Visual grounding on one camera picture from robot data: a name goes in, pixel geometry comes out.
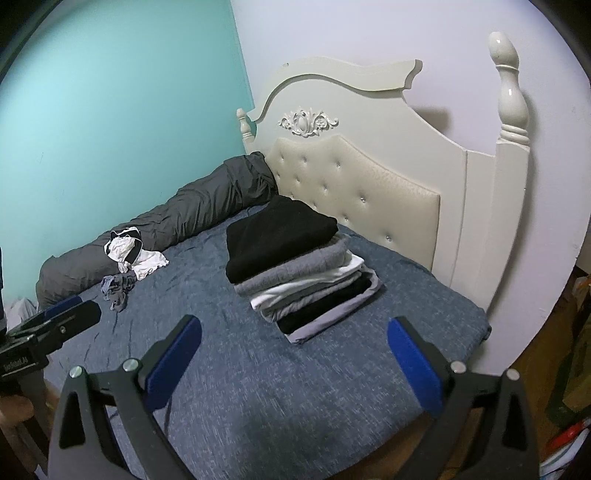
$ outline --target gray pillow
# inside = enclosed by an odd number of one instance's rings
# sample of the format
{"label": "gray pillow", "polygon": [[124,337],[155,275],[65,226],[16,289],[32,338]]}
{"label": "gray pillow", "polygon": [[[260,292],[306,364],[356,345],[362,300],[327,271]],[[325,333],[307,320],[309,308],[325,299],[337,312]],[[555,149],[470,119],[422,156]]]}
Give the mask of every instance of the gray pillow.
{"label": "gray pillow", "polygon": [[[136,226],[144,249],[161,252],[248,206],[268,202],[275,194],[277,185],[265,157],[254,152],[226,160],[207,177],[179,189],[165,204],[111,230]],[[117,263],[103,249],[111,230],[88,245],[44,262],[35,286],[41,309],[85,291],[106,275],[119,273]]]}

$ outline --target blue gripper pad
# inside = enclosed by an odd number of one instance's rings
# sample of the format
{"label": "blue gripper pad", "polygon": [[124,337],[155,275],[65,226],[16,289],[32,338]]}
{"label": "blue gripper pad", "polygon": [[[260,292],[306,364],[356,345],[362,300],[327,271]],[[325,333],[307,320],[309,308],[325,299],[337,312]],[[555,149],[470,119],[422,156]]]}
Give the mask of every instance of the blue gripper pad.
{"label": "blue gripper pad", "polygon": [[82,303],[82,299],[78,295],[68,297],[61,302],[56,303],[49,307],[45,312],[45,320],[50,320],[53,317],[57,317],[60,313],[64,313],[66,310],[70,310],[72,307]]}
{"label": "blue gripper pad", "polygon": [[438,417],[444,406],[442,381],[396,318],[388,324],[388,344],[422,408]]}
{"label": "blue gripper pad", "polygon": [[139,379],[145,391],[144,404],[150,412],[166,406],[201,345],[201,337],[199,319],[185,315],[165,340],[156,342],[144,355],[144,367],[149,368],[152,359],[154,361],[154,366],[147,372],[145,380]]}

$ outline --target bedpost finial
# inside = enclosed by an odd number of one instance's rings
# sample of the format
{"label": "bedpost finial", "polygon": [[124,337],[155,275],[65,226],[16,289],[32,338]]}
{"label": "bedpost finial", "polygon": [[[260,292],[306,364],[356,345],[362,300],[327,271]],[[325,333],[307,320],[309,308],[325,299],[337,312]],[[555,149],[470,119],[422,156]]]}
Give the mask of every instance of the bedpost finial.
{"label": "bedpost finial", "polygon": [[248,124],[246,120],[246,112],[239,108],[236,110],[236,117],[240,122],[240,133],[242,134],[242,141],[244,143],[250,143],[254,140],[254,135],[252,135],[251,126]]}
{"label": "bedpost finial", "polygon": [[530,113],[519,89],[519,55],[511,40],[502,32],[493,32],[488,37],[492,61],[501,76],[499,116],[501,138],[521,145],[529,145],[527,123]]}

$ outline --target screw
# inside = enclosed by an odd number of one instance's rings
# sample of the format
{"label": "screw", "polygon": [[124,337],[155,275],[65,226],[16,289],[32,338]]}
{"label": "screw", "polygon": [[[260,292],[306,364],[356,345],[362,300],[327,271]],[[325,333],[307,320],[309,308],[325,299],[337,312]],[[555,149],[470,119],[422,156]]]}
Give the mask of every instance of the screw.
{"label": "screw", "polygon": [[139,362],[135,358],[128,358],[123,362],[123,370],[126,372],[132,372],[139,367]]}
{"label": "screw", "polygon": [[466,364],[464,362],[460,362],[459,360],[455,360],[450,364],[452,371],[455,374],[465,374],[466,373]]}
{"label": "screw", "polygon": [[74,368],[72,368],[72,370],[70,370],[70,376],[72,378],[78,378],[82,375],[83,371],[84,369],[80,365],[76,365]]}
{"label": "screw", "polygon": [[507,378],[513,381],[519,380],[519,372],[515,368],[510,368],[507,370]]}

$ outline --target carved floral ornament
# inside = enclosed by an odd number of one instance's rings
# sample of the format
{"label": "carved floral ornament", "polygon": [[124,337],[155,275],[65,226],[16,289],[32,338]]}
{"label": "carved floral ornament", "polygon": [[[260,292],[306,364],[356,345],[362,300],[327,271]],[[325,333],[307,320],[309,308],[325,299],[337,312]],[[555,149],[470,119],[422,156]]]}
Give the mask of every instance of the carved floral ornament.
{"label": "carved floral ornament", "polygon": [[314,113],[312,108],[304,110],[302,107],[294,112],[286,113],[279,121],[279,126],[291,130],[291,133],[303,138],[320,135],[322,130],[328,130],[338,124],[338,118],[331,120],[322,110]]}

